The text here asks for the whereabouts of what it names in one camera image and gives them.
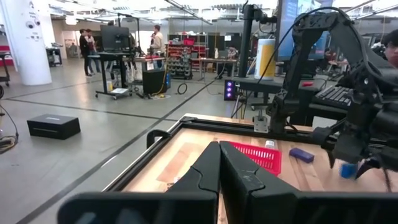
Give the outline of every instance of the white pillar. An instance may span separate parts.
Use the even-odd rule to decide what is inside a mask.
[[[46,47],[51,47],[51,43],[55,42],[55,35],[52,28],[49,0],[34,0],[33,3],[39,15],[44,44]]]
[[[12,58],[24,85],[51,83],[37,8],[30,0],[0,0]]]

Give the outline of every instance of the gray floor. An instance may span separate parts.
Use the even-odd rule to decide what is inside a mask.
[[[151,129],[168,129],[185,113],[230,116],[233,109],[233,102],[219,94],[223,81],[205,88],[213,74],[206,76],[206,83],[195,81],[195,74],[184,95],[176,94],[183,81],[173,80],[170,98],[114,101],[105,95],[95,98],[101,78],[87,80],[82,67],[79,60],[66,60],[52,68],[52,84],[43,86],[24,86],[11,72],[1,105],[16,122],[20,138],[14,149],[0,155],[0,223],[55,223],[65,198],[102,190],[134,161],[146,149]],[[79,117],[81,133],[64,141],[30,137],[26,120],[45,113]],[[253,115],[248,110],[246,119]],[[333,122],[316,118],[314,126]],[[0,128],[3,134],[15,133],[7,117]]]

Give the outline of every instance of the red plastic basket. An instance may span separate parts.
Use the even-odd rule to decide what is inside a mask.
[[[195,43],[195,39],[194,38],[186,38],[183,40],[183,44],[184,45],[193,45]]]
[[[247,155],[256,164],[274,175],[280,174],[282,165],[282,153],[275,149],[251,146],[238,142],[230,142],[237,150]]]

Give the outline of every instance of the keyboard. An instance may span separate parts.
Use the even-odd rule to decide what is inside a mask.
[[[345,87],[330,86],[317,93],[312,102],[347,110],[351,102],[349,90],[349,88]]]

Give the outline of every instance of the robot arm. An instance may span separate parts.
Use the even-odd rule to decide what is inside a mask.
[[[272,106],[267,109],[267,114],[271,117],[269,131],[278,134],[286,132],[287,118],[299,108],[297,92],[304,69],[302,65],[308,60],[312,46],[324,31],[330,33],[347,58],[354,77],[354,90],[346,119],[338,127],[315,129],[314,136],[318,139],[314,140],[328,151],[331,166],[335,158],[356,163],[371,157],[372,152],[368,145],[375,122],[396,124],[392,129],[398,129],[398,113],[393,111],[397,115],[394,118],[383,112],[386,110],[386,101],[383,99],[394,95],[398,71],[363,44],[352,21],[342,13],[318,12],[296,18],[292,31],[295,45],[290,58],[290,69],[286,73],[282,89],[275,95]],[[325,144],[328,136],[337,131],[340,135],[334,148]],[[398,169],[398,156],[393,161],[397,164],[394,169]]]

